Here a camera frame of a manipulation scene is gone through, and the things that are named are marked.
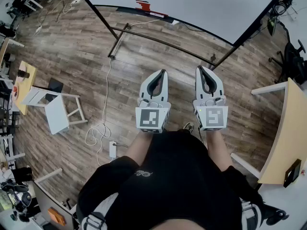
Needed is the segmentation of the person's black shirt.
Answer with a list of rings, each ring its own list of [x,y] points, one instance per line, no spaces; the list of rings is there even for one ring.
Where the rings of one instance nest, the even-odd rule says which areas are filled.
[[[230,166],[221,171],[207,144],[188,131],[153,134],[139,166],[122,156],[100,166],[81,189],[76,214],[84,230],[243,230],[243,201],[264,212],[260,194]]]

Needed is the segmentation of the white wooden chair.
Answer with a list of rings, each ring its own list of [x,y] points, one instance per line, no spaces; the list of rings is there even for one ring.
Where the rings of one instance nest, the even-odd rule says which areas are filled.
[[[54,98],[48,104],[40,103],[40,101],[45,98],[47,94],[54,95],[56,98]],[[73,98],[76,101],[77,109],[67,113],[63,100],[64,97]],[[43,107],[46,113],[50,132],[53,135],[61,131],[68,130],[72,125],[88,122],[88,120],[86,120],[83,115],[83,111],[80,105],[80,97],[78,95],[53,92],[32,86],[30,91],[22,100],[21,104]],[[70,121],[69,117],[76,113],[80,114],[81,119],[79,121]]]

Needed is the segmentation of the black table pedestal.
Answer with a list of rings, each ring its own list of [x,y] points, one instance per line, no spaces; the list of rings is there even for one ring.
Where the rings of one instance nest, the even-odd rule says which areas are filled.
[[[62,92],[62,89],[63,89],[63,83],[54,79],[54,78],[51,78],[49,83],[48,83],[48,88],[53,91],[53,92]]]

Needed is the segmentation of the person's right forearm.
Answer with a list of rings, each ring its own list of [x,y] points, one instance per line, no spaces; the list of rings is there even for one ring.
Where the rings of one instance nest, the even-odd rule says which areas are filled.
[[[209,157],[222,172],[233,166],[232,158],[219,130],[206,131],[206,140]]]

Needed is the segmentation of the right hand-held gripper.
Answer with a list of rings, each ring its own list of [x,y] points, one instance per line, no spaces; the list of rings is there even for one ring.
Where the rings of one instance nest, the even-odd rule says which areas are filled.
[[[194,114],[199,129],[220,130],[227,126],[228,106],[225,105],[221,79],[210,69],[201,65],[195,71],[196,100],[193,101]]]

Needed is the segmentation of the person's left forearm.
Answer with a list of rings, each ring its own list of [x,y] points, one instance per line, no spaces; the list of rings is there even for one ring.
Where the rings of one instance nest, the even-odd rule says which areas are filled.
[[[125,156],[134,160],[139,166],[141,166],[147,155],[149,146],[151,144],[153,134],[139,132],[136,138],[129,146]]]

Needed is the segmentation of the yellow wooden table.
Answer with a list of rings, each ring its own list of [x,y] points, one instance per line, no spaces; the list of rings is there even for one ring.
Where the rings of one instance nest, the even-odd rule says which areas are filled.
[[[27,105],[22,104],[23,99],[26,97],[28,92],[30,91],[31,87],[34,84],[35,77],[36,77],[36,68],[25,61],[21,61],[20,65],[24,64],[27,67],[27,72],[30,73],[30,77],[28,79],[24,79],[22,82],[19,82],[16,78],[15,84],[18,83],[20,86],[19,96],[17,100],[12,99],[12,103],[14,107],[17,107],[19,111],[23,114],[27,114]]]

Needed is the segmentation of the light wooden desk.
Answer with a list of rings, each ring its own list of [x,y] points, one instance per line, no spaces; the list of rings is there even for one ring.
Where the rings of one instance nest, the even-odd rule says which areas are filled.
[[[288,81],[253,89],[251,94],[285,90],[278,130],[263,168],[258,171],[244,159],[231,157],[258,178],[259,184],[284,184],[286,172],[296,160],[300,169],[307,160],[307,95],[289,78]]]

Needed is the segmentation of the orange box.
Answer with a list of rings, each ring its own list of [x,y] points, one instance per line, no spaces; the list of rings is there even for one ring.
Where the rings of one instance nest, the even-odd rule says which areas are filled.
[[[58,211],[56,211],[54,208],[50,207],[47,211],[49,213],[51,220],[53,220],[54,222],[56,222],[57,224],[59,224],[61,226],[66,225],[65,218]]]

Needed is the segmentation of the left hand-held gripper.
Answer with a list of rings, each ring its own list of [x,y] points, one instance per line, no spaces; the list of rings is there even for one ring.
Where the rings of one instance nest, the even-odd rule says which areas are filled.
[[[135,108],[136,127],[144,133],[163,133],[171,109],[167,100],[168,73],[161,69],[141,84]]]

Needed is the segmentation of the grey desk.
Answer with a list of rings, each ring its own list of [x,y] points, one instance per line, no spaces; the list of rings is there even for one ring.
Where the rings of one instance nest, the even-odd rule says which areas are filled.
[[[74,217],[74,213],[76,212],[76,205],[72,207],[72,209],[66,208],[62,203],[60,203],[57,199],[55,199],[47,190],[42,187],[42,183],[47,179],[50,179],[56,175],[62,173],[62,168],[58,168],[55,171],[38,178],[33,181],[33,188],[35,192],[35,197],[37,199],[38,205],[41,210],[41,214],[43,218],[53,225],[56,230],[79,230],[79,222]],[[60,216],[63,217],[65,225],[62,226],[60,223],[57,223],[52,219],[48,210],[55,210]]]

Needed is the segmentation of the pink lid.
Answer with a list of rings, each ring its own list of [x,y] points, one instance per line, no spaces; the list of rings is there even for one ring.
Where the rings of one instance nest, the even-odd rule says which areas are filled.
[[[24,64],[21,64],[20,67],[19,67],[19,69],[22,69],[22,70],[26,70],[26,71],[27,71],[27,67],[26,67]],[[17,80],[18,80],[19,82],[22,82],[24,79],[17,77]]]

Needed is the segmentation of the black office chair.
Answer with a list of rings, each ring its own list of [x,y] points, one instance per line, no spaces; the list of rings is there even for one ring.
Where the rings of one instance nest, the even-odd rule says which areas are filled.
[[[300,47],[295,48],[293,44],[288,41],[284,53],[281,51],[277,52],[277,55],[281,56],[281,62],[273,57],[268,59],[269,62],[274,61],[282,68],[279,78],[274,81],[275,84],[280,83],[283,77],[291,78],[300,85],[307,81],[307,60],[304,60],[300,55],[301,51],[306,53],[306,50],[299,39],[298,43]]]

